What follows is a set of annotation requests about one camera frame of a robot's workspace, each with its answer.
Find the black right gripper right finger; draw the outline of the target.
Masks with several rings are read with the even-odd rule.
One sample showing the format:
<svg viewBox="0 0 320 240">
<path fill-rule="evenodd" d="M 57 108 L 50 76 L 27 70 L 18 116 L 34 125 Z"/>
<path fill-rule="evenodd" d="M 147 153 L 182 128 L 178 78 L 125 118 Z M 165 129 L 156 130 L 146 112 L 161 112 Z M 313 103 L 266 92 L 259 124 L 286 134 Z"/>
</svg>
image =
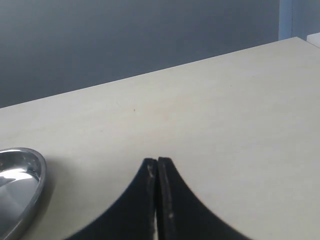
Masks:
<svg viewBox="0 0 320 240">
<path fill-rule="evenodd" d="M 211 212 L 185 183 L 173 161 L 157 161 L 159 240 L 245 240 L 247 237 Z"/>
</svg>

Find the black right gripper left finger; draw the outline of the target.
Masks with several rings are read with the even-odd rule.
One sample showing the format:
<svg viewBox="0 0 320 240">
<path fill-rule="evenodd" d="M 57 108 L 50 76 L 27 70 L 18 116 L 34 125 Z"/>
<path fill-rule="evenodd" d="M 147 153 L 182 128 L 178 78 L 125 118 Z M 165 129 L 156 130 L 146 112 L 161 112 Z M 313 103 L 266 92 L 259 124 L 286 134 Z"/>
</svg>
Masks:
<svg viewBox="0 0 320 240">
<path fill-rule="evenodd" d="M 157 160 L 144 159 L 121 196 L 102 215 L 68 239 L 152 240 L 157 172 Z"/>
</svg>

